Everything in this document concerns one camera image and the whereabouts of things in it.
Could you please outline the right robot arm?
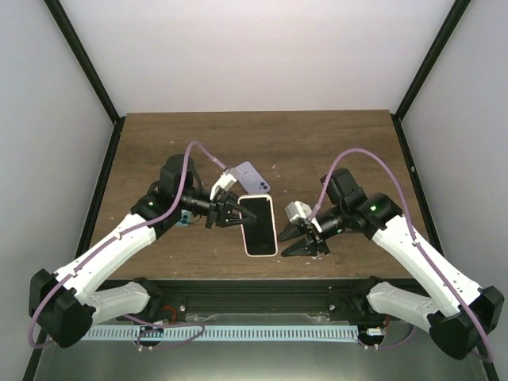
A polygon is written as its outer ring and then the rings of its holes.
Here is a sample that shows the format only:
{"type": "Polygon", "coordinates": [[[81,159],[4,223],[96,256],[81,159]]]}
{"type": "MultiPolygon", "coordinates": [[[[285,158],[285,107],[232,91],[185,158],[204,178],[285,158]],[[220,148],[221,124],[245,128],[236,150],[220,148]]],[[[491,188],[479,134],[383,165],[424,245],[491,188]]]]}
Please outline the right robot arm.
{"type": "Polygon", "coordinates": [[[360,233],[396,259],[423,287],[426,296],[369,278],[352,300],[358,318],[391,315],[426,331],[446,355],[462,360],[471,354],[498,324],[504,297],[495,287],[481,287],[451,265],[414,229],[402,209],[387,195],[367,196],[351,172],[335,170],[321,184],[332,208],[311,214],[304,202],[290,202],[288,223],[275,230],[273,201],[269,194],[244,194],[233,200],[227,224],[239,225],[248,256],[278,254],[278,244],[294,243],[283,257],[317,257],[330,252],[328,239],[339,234],[360,233]]]}

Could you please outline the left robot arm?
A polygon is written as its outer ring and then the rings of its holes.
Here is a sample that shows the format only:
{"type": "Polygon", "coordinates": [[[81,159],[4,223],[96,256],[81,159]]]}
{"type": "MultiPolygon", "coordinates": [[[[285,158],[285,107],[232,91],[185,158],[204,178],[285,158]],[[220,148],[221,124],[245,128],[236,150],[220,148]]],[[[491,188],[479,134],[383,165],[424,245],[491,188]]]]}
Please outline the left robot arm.
{"type": "Polygon", "coordinates": [[[93,326],[114,318],[159,321],[163,293],[146,278],[101,291],[127,260],[160,239],[183,211],[206,219],[206,228],[252,225],[260,214],[244,208],[231,192],[235,172],[224,168],[205,190],[189,154],[170,156],[156,180],[108,235],[79,258],[54,272],[39,270],[30,280],[29,316],[52,343],[68,348],[93,326]]]}

